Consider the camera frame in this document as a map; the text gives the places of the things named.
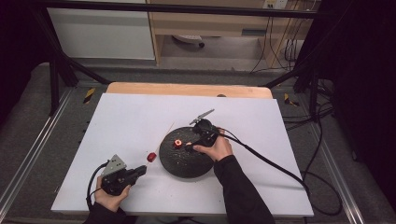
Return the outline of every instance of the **right hand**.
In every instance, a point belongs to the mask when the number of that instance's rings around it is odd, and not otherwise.
[[[119,196],[107,194],[103,189],[101,189],[101,185],[102,177],[99,175],[96,180],[96,188],[99,190],[95,192],[95,201],[101,204],[103,207],[107,208],[108,210],[116,213],[117,210],[119,210],[122,200],[128,197],[131,185],[125,187],[125,189],[122,191],[122,194]]]
[[[219,128],[219,132],[224,134],[224,130]],[[218,136],[215,144],[212,147],[203,147],[203,146],[193,146],[193,149],[199,152],[203,152],[212,158],[213,161],[221,161],[224,157],[233,155],[233,148],[228,139],[225,139],[223,136]]]

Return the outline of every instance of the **black handheld controller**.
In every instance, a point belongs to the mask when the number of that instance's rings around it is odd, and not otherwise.
[[[118,196],[128,185],[133,186],[136,180],[146,174],[148,167],[145,165],[139,166],[136,169],[126,170],[121,169],[110,175],[103,176],[101,188],[111,195]]]
[[[219,136],[219,129],[212,125],[212,123],[207,119],[201,119],[198,121],[192,128],[192,131],[194,133],[198,133],[200,135],[200,139],[192,143],[191,146],[201,145],[204,147],[212,147]]]

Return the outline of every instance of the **white cabinet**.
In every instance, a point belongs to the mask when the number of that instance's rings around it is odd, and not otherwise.
[[[154,60],[147,12],[49,8],[49,15],[70,57]]]

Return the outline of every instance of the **black disc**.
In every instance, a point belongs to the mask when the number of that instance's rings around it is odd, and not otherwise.
[[[174,147],[175,140],[182,142],[182,147]],[[185,148],[186,143],[195,142],[199,135],[192,132],[191,127],[173,130],[165,136],[160,145],[160,160],[165,170],[172,175],[182,178],[195,178],[206,174],[212,167],[213,161],[206,154]]]

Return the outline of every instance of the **floor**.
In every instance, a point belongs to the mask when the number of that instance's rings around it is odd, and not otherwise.
[[[205,47],[180,43],[171,36],[165,38],[163,60],[159,66],[149,63],[128,62],[115,66],[92,66],[92,70],[101,76],[117,81],[136,82],[173,82],[195,84],[224,84],[257,86],[264,84],[287,72],[289,63],[279,58],[286,68],[262,70],[251,73],[255,65],[258,69],[267,69],[265,60],[260,60],[259,42],[254,38],[204,37]],[[7,186],[24,162],[41,129],[49,120],[50,84],[48,67],[39,66],[33,72],[25,93],[12,110],[7,122],[0,127],[0,192],[6,192]],[[65,105],[62,115],[56,120],[56,126],[50,131],[50,136],[43,143],[35,162],[29,167],[28,173],[21,180],[18,195],[10,200],[10,207],[2,207],[2,215],[7,210],[3,223],[81,223],[85,216],[65,216],[54,214],[50,207],[56,197],[57,188],[62,185],[65,173],[78,150],[78,142],[83,138],[84,130],[89,126],[94,109],[106,86],[98,85],[91,79],[78,74],[80,84],[70,90],[62,87],[64,92],[71,91],[71,96]],[[303,103],[306,93],[294,94],[291,78],[272,89],[278,100],[281,113],[285,117],[303,116],[306,114]],[[90,87],[96,87],[89,104],[82,103]],[[300,106],[284,103],[287,93],[290,100],[300,103]],[[326,102],[326,97],[320,97],[319,102]],[[364,223],[396,223],[396,215],[388,205],[387,200],[378,189],[375,181],[364,164],[354,162],[347,140],[340,130],[336,118],[328,116],[323,119],[323,147],[331,149],[332,155],[346,181],[352,198],[359,207]],[[318,143],[315,137],[317,125],[304,125],[288,132],[297,163],[300,169],[308,164]],[[319,153],[311,171],[320,174],[332,182],[328,167],[324,162],[326,155]],[[307,179],[313,195],[312,202],[326,211],[334,211],[337,201],[331,190],[313,178]],[[1,198],[3,205],[5,195]],[[349,223],[347,211],[335,217],[329,217],[315,212],[308,223]],[[279,220],[279,223],[293,222]]]

